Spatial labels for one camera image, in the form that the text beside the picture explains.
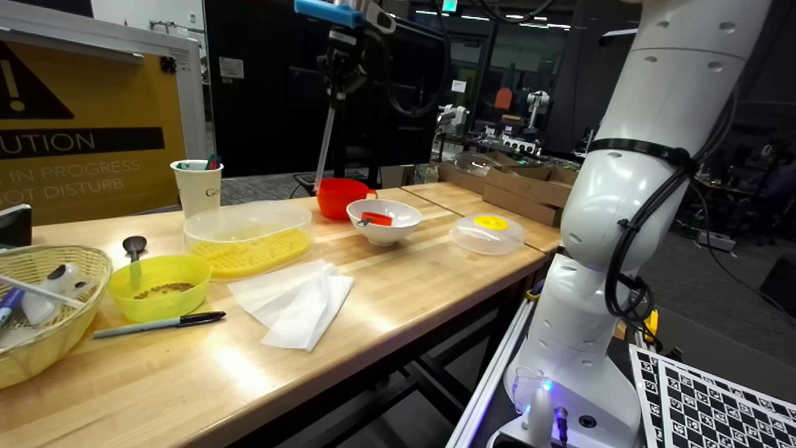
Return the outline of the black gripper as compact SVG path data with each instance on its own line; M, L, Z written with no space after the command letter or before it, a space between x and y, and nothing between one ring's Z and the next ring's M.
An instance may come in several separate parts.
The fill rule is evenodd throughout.
M363 38L354 31L330 28L326 33L326 49L315 58L315 64L334 102L347 99L367 83L367 73L363 67Z

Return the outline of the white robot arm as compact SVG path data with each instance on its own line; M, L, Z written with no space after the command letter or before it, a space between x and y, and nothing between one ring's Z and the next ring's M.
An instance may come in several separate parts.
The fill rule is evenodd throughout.
M664 240L771 0L632 0L637 34L566 194L559 248L502 386L519 448L637 448L641 406L608 358L647 318L641 266Z

